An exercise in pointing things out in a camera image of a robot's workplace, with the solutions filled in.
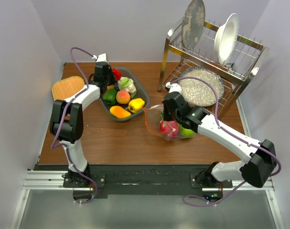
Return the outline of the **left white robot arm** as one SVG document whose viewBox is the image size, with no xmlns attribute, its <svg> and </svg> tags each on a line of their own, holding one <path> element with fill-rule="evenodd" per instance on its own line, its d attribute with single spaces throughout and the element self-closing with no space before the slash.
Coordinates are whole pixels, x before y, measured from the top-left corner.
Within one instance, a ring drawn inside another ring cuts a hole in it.
<svg viewBox="0 0 290 229">
<path fill-rule="evenodd" d="M 54 135 L 51 148 L 61 146 L 68 161 L 68 172 L 64 179 L 79 187 L 94 185 L 81 145 L 83 111 L 98 100 L 109 85 L 115 83 L 108 61 L 96 61 L 92 76 L 93 80 L 79 92 L 65 100 L 54 101 L 50 123 L 50 132 Z"/>
</svg>

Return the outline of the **clear zip top bag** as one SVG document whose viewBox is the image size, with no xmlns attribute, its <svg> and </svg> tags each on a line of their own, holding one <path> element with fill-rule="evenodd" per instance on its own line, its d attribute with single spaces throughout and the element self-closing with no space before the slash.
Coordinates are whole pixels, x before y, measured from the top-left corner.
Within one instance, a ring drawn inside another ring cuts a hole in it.
<svg viewBox="0 0 290 229">
<path fill-rule="evenodd" d="M 166 141 L 175 141 L 195 136 L 195 132 L 183 128 L 176 121 L 164 121 L 163 105 L 154 105 L 150 108 L 143 108 L 145 114 L 145 125 L 149 132 Z"/>
</svg>

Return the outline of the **fake pink dragon fruit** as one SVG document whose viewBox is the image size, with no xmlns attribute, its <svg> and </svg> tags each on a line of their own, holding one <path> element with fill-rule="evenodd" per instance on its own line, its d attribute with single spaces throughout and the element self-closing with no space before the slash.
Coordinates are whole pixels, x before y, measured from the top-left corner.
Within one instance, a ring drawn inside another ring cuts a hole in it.
<svg viewBox="0 0 290 229">
<path fill-rule="evenodd" d="M 160 122 L 160 131 L 166 139 L 175 139 L 179 134 L 179 125 L 176 121 Z"/>
</svg>

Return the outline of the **fake red bell pepper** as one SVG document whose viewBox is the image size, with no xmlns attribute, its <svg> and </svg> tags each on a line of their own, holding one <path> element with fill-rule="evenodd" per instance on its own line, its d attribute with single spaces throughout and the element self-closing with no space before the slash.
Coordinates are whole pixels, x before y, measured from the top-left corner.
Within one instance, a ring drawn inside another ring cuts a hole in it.
<svg viewBox="0 0 290 229">
<path fill-rule="evenodd" d="M 119 81 L 121 79 L 121 77 L 122 77 L 122 73 L 116 68 L 113 68 L 112 72 L 113 72 L 115 80 Z"/>
</svg>

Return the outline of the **fake green apple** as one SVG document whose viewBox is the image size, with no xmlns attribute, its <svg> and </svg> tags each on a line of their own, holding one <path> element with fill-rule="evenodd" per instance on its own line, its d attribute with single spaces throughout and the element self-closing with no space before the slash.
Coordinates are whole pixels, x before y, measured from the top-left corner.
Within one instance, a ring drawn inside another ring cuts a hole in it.
<svg viewBox="0 0 290 229">
<path fill-rule="evenodd" d="M 195 135 L 195 132 L 191 129 L 186 129 L 186 128 L 180 128 L 180 135 L 184 138 L 190 138 Z"/>
</svg>

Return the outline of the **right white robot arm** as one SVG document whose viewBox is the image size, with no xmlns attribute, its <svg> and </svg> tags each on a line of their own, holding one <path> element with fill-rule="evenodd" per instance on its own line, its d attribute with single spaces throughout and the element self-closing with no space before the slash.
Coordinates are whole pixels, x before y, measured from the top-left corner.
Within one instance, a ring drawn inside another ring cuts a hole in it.
<svg viewBox="0 0 290 229">
<path fill-rule="evenodd" d="M 271 141 L 260 142 L 248 137 L 219 122 L 206 109 L 190 107 L 179 92 L 164 96 L 163 118 L 213 139 L 239 157 L 236 162 L 214 162 L 196 176 L 197 181 L 209 187 L 216 187 L 226 180 L 242 179 L 261 188 L 277 166 L 275 146 Z"/>
</svg>

